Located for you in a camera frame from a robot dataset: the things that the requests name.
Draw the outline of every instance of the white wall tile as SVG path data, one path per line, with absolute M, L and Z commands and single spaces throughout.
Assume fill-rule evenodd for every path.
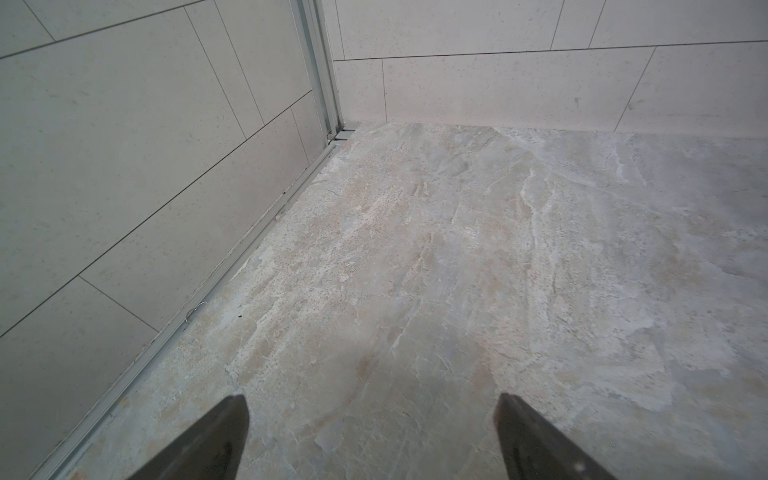
M 336 0 L 347 59 L 547 50 L 562 0 Z
M 322 0 L 323 18 L 326 21 L 326 32 L 331 49 L 331 59 L 344 59 L 344 45 L 341 42 L 341 30 L 339 30 L 339 16 L 336 13 L 336 0 Z
M 0 332 L 243 141 L 183 9 L 1 60 L 0 111 Z
M 189 5 L 185 9 L 243 132 L 250 137 L 264 126 L 264 122 L 214 0 Z
M 382 61 L 334 61 L 336 88 L 344 121 L 386 120 Z
M 320 152 L 325 150 L 328 141 L 326 140 L 325 128 L 320 123 L 315 105 L 315 97 L 312 92 L 304 95 L 291 107 L 293 118 L 296 120 L 296 126 L 299 128 L 301 144 L 304 146 L 307 163 L 311 163 Z
M 285 111 L 82 276 L 161 329 L 306 168 Z
M 265 122 L 310 91 L 304 53 L 285 0 L 219 0 L 219 11 Z
M 765 0 L 607 0 L 592 48 L 743 40 L 768 40 Z
M 617 131 L 768 137 L 768 42 L 659 47 Z
M 0 57 L 51 41 L 24 0 L 0 2 Z
M 384 59 L 390 121 L 613 131 L 653 48 Z
M 75 278 L 0 339 L 0 464 L 27 478 L 155 331 Z
M 605 0 L 564 0 L 552 50 L 588 48 Z
M 127 22 L 188 0 L 27 0 L 56 40 Z

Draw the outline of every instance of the metal channel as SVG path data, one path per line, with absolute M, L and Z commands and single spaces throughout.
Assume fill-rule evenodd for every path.
M 326 126 L 328 138 L 334 138 L 344 127 L 341 116 L 336 79 L 333 76 L 333 61 L 330 56 L 323 9 L 319 0 L 291 0 L 291 9 L 304 52 L 306 69 L 310 73 L 313 92 L 317 92 L 318 110 L 321 122 Z

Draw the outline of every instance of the tiled wall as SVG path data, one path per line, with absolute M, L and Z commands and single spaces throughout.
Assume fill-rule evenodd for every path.
M 2 2 L 3 478 L 33 471 L 325 145 L 286 0 Z
M 347 122 L 768 136 L 765 0 L 322 0 Z

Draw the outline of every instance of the marble-pattern floor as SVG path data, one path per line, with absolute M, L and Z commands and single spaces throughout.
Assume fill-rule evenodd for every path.
M 238 478 L 506 478 L 521 395 L 619 479 L 768 471 L 768 142 L 364 124 L 98 433 L 224 396 Z

